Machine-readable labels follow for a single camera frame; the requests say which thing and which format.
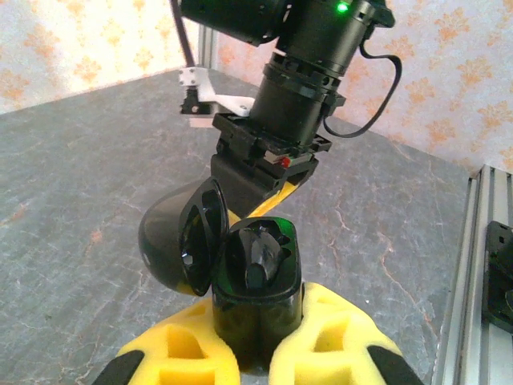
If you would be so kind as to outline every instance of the yellow foam holder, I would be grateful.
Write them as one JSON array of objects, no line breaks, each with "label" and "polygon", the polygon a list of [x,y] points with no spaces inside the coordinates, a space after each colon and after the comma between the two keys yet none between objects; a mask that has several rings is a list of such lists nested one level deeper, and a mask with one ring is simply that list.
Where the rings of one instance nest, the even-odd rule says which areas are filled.
[{"label": "yellow foam holder", "polygon": [[144,357],[128,385],[240,384],[235,355],[214,331],[211,299],[158,323],[118,356],[129,351]]},{"label": "yellow foam holder", "polygon": [[[275,350],[270,385],[386,385],[367,350],[401,351],[352,303],[305,284],[303,320]],[[124,346],[144,353],[129,385],[237,385],[235,355],[214,330],[212,300],[175,314]]]}]

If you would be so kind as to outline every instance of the gray marble surface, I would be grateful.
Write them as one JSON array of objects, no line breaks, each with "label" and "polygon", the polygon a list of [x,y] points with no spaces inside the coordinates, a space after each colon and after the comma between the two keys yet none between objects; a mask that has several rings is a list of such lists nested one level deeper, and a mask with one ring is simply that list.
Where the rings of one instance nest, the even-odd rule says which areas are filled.
[{"label": "gray marble surface", "polygon": [[[218,133],[178,115],[176,79],[0,116],[3,383],[91,383],[122,345],[195,301],[149,275],[136,238],[153,201],[209,175]],[[223,93],[255,95],[224,75],[212,80]],[[428,383],[468,174],[373,133],[335,140],[319,158],[274,211],[297,226],[304,278],[372,316]]]}]

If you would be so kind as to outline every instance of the open case lid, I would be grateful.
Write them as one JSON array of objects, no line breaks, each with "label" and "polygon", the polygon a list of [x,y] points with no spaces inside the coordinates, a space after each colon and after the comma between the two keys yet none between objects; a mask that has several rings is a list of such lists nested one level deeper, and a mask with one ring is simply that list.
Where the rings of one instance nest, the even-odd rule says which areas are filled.
[{"label": "open case lid", "polygon": [[203,296],[228,228],[223,194],[210,177],[158,200],[140,223],[139,248],[147,268],[162,284]]}]

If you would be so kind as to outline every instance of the wall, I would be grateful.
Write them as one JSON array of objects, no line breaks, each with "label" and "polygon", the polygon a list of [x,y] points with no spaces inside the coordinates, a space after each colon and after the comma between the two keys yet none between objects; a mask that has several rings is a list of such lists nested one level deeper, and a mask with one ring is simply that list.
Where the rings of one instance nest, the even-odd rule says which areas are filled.
[{"label": "wall", "polygon": [[[373,130],[471,171],[513,172],[513,0],[393,0],[396,26],[377,30],[370,54],[403,60],[399,89]],[[220,35],[218,67],[254,84],[274,43],[259,48]],[[387,60],[355,56],[337,116],[362,125],[390,87]]]},{"label": "wall", "polygon": [[0,0],[0,16],[0,113],[184,65],[168,0]]}]

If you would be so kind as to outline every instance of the white bracket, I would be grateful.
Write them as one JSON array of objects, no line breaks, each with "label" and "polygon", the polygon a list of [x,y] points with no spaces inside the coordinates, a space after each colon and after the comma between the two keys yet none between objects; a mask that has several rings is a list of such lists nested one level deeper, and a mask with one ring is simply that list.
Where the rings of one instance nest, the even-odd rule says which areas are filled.
[{"label": "white bracket", "polygon": [[183,87],[196,86],[198,88],[198,100],[200,102],[217,103],[221,107],[244,118],[249,116],[249,111],[255,102],[254,98],[245,96],[216,95],[214,87],[210,83],[207,68],[184,68],[180,70],[179,79],[180,85]]}]

